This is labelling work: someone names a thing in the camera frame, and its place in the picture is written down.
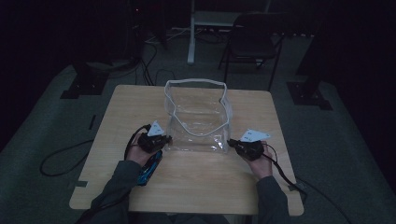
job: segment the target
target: wooden tabletop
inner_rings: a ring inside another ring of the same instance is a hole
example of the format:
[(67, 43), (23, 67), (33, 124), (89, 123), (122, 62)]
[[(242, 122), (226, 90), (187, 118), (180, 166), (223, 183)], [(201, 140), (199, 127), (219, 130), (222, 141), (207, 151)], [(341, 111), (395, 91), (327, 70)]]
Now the wooden tabletop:
[[(247, 129), (269, 133), (267, 143), (275, 148), (279, 165), (289, 180), (294, 173), (280, 129), (271, 93), (228, 90), (233, 108), (231, 138), (239, 139)], [(166, 128), (163, 87), (118, 86), (107, 107), (90, 155), (70, 200), (73, 209), (90, 208), (111, 178), (132, 133), (158, 120)], [(300, 194), (274, 167), (274, 177), (286, 193), (291, 216), (304, 212)], [(131, 192), (130, 210), (168, 213), (255, 215), (258, 199), (257, 179), (248, 165), (230, 148), (227, 154), (204, 151), (165, 151), (163, 159), (145, 187)]]

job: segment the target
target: sleeve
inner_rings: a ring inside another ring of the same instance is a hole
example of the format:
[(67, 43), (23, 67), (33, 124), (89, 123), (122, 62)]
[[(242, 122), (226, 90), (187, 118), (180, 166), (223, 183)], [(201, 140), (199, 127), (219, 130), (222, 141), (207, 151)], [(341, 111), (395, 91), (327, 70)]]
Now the sleeve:
[[(100, 211), (93, 214), (88, 223), (128, 223), (129, 192), (137, 185), (140, 169), (140, 165), (134, 161), (119, 161), (102, 193), (92, 200), (91, 211)], [(122, 201), (100, 209), (119, 200)]]
[(259, 224), (290, 223), (288, 198), (273, 176), (267, 176), (256, 185), (259, 195)]

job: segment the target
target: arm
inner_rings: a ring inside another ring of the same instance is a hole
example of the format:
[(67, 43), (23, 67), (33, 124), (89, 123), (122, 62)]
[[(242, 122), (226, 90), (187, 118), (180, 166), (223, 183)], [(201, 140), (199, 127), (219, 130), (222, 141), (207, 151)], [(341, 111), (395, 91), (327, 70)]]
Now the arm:
[[(264, 146), (264, 154), (272, 158), (267, 146)], [(272, 176), (272, 162), (264, 156), (255, 161), (245, 161), (259, 178), (256, 184), (259, 195), (259, 223), (290, 223), (288, 198)]]
[(129, 193), (137, 185), (142, 166), (156, 152), (148, 154), (132, 144), (125, 161), (119, 161), (102, 193), (91, 203), (92, 217), (78, 223), (128, 223)]

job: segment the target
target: dark background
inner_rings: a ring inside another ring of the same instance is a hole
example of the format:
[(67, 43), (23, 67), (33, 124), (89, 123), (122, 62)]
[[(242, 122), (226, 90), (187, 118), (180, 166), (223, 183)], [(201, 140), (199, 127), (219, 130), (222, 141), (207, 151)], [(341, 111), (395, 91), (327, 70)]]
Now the dark background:
[[(197, 0), (196, 9), (262, 9), (261, 1)], [(189, 1), (2, 1), (0, 3), (2, 149), (50, 81), (72, 61), (110, 63), (128, 58), (140, 22), (128, 6), (162, 6), (166, 28), (190, 25)], [(378, 166), (396, 189), (396, 7), (392, 1), (274, 0), (272, 11), (290, 13), (296, 34), (315, 35), (297, 75), (332, 83), (358, 125)]]

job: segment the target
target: clear plastic bag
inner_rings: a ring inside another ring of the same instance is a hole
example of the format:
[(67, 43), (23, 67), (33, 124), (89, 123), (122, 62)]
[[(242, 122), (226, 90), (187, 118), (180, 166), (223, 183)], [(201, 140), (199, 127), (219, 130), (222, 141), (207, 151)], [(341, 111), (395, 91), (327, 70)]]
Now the clear plastic bag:
[(165, 85), (167, 150), (226, 153), (233, 115), (225, 83), (209, 79), (169, 80)]

